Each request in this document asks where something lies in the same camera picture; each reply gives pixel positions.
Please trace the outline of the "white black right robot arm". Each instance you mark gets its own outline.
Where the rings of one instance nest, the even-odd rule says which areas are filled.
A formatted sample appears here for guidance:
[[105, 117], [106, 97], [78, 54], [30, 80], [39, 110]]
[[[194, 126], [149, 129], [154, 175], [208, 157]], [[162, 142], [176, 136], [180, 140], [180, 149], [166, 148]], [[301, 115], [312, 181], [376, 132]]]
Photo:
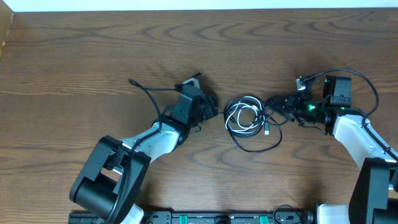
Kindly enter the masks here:
[[317, 207], [318, 223], [397, 223], [397, 152], [373, 129], [351, 99], [326, 95], [321, 102], [304, 96], [275, 97], [269, 101], [275, 112], [301, 127], [325, 125], [326, 133], [346, 148], [360, 173], [349, 203]]

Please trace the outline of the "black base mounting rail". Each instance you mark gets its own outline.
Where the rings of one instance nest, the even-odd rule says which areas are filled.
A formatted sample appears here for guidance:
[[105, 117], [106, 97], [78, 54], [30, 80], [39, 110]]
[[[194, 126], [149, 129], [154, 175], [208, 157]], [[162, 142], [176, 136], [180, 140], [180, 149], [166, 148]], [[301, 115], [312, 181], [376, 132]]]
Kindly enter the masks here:
[[314, 224], [313, 211], [293, 212], [281, 210], [266, 213], [177, 213], [169, 211], [145, 212], [138, 218], [128, 216], [123, 223], [140, 224]]

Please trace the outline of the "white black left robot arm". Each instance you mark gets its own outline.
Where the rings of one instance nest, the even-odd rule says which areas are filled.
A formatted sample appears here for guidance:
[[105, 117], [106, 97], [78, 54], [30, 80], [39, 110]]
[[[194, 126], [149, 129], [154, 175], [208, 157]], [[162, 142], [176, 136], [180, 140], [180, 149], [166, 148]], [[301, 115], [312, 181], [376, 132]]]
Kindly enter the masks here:
[[101, 223], [139, 223], [144, 212], [135, 201], [150, 163], [174, 151], [192, 128], [217, 113], [211, 96], [182, 93], [171, 113], [159, 113], [147, 131], [122, 140], [102, 137], [74, 181], [70, 200]]

